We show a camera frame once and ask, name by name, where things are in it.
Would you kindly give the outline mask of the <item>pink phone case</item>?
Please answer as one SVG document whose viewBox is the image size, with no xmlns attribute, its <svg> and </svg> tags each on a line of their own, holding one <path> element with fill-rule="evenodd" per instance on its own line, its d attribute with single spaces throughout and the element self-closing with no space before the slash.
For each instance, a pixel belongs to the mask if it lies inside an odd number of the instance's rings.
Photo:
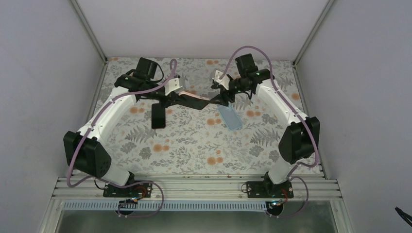
<svg viewBox="0 0 412 233">
<path fill-rule="evenodd" d="M 199 100 L 210 101 L 210 98 L 198 96 L 198 95 L 195 95 L 195 94 L 193 94 L 191 92 L 188 92 L 188 91 L 181 91 L 181 92 L 178 93 L 178 95 L 179 96 L 188 96 L 188 97 L 199 99 Z"/>
</svg>

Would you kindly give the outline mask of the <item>magenta smartphone black screen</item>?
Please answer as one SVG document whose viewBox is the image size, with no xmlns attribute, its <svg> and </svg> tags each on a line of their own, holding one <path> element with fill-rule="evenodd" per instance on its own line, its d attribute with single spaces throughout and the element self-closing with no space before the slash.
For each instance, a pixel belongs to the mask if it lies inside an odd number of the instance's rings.
<svg viewBox="0 0 412 233">
<path fill-rule="evenodd" d="M 164 129 L 166 127 L 166 109 L 160 103 L 152 105 L 151 127 L 152 129 Z"/>
</svg>

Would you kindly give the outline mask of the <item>light blue phone case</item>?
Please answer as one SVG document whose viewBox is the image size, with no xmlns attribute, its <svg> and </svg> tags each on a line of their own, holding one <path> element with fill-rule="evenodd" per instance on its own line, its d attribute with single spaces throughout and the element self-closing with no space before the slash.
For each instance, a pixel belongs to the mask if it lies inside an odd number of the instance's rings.
<svg viewBox="0 0 412 233">
<path fill-rule="evenodd" d="M 229 131 L 242 127 L 241 119 L 231 103 L 228 106 L 218 105 L 217 109 Z"/>
</svg>

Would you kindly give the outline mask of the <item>teal smartphone black screen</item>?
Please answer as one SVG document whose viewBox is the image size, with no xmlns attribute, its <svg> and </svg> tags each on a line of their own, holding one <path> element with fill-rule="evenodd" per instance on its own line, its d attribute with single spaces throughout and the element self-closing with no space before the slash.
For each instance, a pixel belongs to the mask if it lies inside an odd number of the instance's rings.
<svg viewBox="0 0 412 233">
<path fill-rule="evenodd" d="M 207 105 L 209 105 L 209 101 L 206 100 L 199 100 L 195 98 L 191 98 L 192 100 L 192 108 L 195 110 L 202 110 L 204 109 Z"/>
</svg>

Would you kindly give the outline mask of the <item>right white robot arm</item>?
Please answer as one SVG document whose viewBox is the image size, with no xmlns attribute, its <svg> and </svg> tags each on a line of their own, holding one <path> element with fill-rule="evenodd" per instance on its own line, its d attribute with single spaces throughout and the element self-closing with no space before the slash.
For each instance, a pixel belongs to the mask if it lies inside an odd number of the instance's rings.
<svg viewBox="0 0 412 233">
<path fill-rule="evenodd" d="M 213 89 L 220 93 L 211 102 L 227 106 L 235 101 L 235 95 L 250 92 L 263 101 L 284 124 L 285 131 L 278 144 L 281 158 L 266 172 L 263 178 L 264 194 L 276 197 L 282 185 L 292 180 L 293 172 L 300 166 L 319 165 L 320 121 L 309 117 L 287 98 L 275 80 L 273 65 L 259 69 L 252 54 L 235 58 L 239 78 L 233 79 L 226 71 L 216 71 L 213 76 Z"/>
</svg>

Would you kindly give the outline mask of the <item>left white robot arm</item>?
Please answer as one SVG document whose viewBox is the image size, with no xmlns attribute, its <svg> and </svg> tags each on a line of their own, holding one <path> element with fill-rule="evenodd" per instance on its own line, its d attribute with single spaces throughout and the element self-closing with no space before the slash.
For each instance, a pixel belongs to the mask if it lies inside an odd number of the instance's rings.
<svg viewBox="0 0 412 233">
<path fill-rule="evenodd" d="M 86 178 L 96 178 L 116 187 L 124 197 L 135 191 L 132 172 L 118 166 L 105 150 L 106 141 L 122 116 L 142 98 L 156 100 L 162 107 L 184 101 L 177 94 L 180 83 L 176 76 L 177 60 L 171 59 L 170 75 L 164 80 L 153 82 L 159 64 L 153 60 L 140 58 L 137 67 L 118 77 L 114 88 L 97 113 L 75 132 L 68 131 L 63 138 L 68 163 L 67 186 L 76 187 L 85 179 L 72 183 L 73 171 L 87 174 Z"/>
</svg>

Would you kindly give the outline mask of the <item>floral patterned table mat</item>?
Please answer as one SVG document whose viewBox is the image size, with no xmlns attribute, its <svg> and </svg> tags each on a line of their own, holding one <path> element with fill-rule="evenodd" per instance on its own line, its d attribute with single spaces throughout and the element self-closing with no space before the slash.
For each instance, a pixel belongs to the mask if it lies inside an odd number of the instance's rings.
<svg viewBox="0 0 412 233">
<path fill-rule="evenodd" d="M 95 111 L 109 97 L 116 79 L 136 68 L 139 58 L 109 59 Z M 176 74 L 185 79 L 185 91 L 212 98 L 219 90 L 210 88 L 216 70 L 228 60 L 177 58 Z M 301 110 L 293 65 L 271 61 L 280 88 Z M 225 174 L 266 173 L 280 162 L 278 143 L 286 129 L 256 95 L 236 95 L 233 107 L 242 127 L 230 131 L 217 105 L 193 110 L 175 105 L 166 109 L 166 128 L 151 128 L 151 105 L 139 100 L 129 107 L 109 134 L 105 149 L 116 165 L 136 174 Z"/>
</svg>

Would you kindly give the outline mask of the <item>black object bottom right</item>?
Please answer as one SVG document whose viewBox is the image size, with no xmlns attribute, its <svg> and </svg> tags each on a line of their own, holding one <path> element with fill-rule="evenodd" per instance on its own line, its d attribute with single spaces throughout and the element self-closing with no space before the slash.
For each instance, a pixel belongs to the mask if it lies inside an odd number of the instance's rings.
<svg viewBox="0 0 412 233">
<path fill-rule="evenodd" d="M 412 216 L 411 215 L 405 213 L 399 207 L 395 207 L 395 211 L 409 226 L 412 226 Z"/>
</svg>

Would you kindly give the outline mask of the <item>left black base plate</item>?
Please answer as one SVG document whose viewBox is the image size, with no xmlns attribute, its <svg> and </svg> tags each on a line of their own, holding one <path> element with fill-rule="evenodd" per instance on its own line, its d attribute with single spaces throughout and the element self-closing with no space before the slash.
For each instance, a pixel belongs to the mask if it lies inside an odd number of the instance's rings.
<svg viewBox="0 0 412 233">
<path fill-rule="evenodd" d="M 106 185 L 103 191 L 105 198 L 150 198 L 153 185 L 151 183 L 143 183 L 134 185 L 128 188 L 118 188 L 113 185 Z"/>
</svg>

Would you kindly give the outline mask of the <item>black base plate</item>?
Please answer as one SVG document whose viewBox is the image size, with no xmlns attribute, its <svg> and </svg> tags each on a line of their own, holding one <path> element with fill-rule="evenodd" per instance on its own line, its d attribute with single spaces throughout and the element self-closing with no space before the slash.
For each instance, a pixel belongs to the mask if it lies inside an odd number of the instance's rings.
<svg viewBox="0 0 412 233">
<path fill-rule="evenodd" d="M 151 183 L 143 183 L 134 185 L 128 188 L 118 188 L 113 185 L 106 185 L 103 191 L 105 198 L 150 198 L 153 185 Z"/>
<path fill-rule="evenodd" d="M 246 193 L 250 199 L 281 199 L 293 198 L 293 188 L 289 181 L 273 184 L 270 181 L 246 182 Z"/>
</svg>

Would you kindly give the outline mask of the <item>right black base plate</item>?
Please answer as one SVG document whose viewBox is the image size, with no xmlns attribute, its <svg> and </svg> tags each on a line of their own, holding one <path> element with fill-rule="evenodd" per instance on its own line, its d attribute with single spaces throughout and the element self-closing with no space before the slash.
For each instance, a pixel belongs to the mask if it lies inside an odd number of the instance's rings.
<svg viewBox="0 0 412 233">
<path fill-rule="evenodd" d="M 250 199 L 281 199 L 293 198 L 293 188 L 289 181 L 273 184 L 270 181 L 246 182 L 246 193 Z"/>
</svg>

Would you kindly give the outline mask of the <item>aluminium rail frame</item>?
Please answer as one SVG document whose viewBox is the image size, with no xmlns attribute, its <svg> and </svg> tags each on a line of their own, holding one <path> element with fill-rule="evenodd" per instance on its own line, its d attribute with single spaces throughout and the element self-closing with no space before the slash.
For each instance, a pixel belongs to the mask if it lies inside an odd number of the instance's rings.
<svg viewBox="0 0 412 233">
<path fill-rule="evenodd" d="M 165 200 L 247 200 L 247 181 L 261 181 L 259 175 L 159 175 L 139 176 L 158 184 L 162 191 L 154 187 L 151 199 L 159 200 L 164 193 Z M 341 200 L 343 198 L 337 180 L 328 180 L 317 175 L 303 175 L 292 181 L 293 200 L 304 200 L 308 189 L 309 200 Z M 102 199 L 103 182 L 86 180 L 75 188 L 69 188 L 66 178 L 60 177 L 52 193 L 54 199 Z"/>
</svg>

